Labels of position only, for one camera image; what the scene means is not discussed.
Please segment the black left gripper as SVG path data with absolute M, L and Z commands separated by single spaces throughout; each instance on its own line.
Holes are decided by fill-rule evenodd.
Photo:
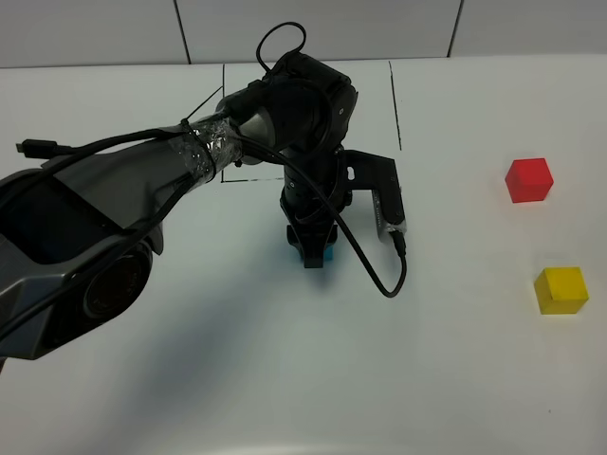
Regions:
M 337 146 L 328 154 L 316 157 L 298 153 L 292 148 L 283 155 L 297 164 L 315 180 L 316 185 L 342 212 L 352 203 L 352 191 L 347 189 L 347 171 L 343 157 L 344 148 Z M 285 184 L 281 195 L 289 226 L 286 227 L 288 243 L 299 253 L 305 268 L 323 268 L 323 253 L 338 240 L 338 228 L 321 199 L 309 189 L 304 180 L 284 166 Z

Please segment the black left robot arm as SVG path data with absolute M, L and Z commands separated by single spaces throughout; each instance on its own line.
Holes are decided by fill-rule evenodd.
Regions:
M 20 143 L 42 166 L 1 183 L 1 356 L 39 358 L 129 308 L 164 219 L 229 165 L 280 155 L 332 191 L 357 97 L 348 76 L 291 51 L 200 120 L 81 147 Z

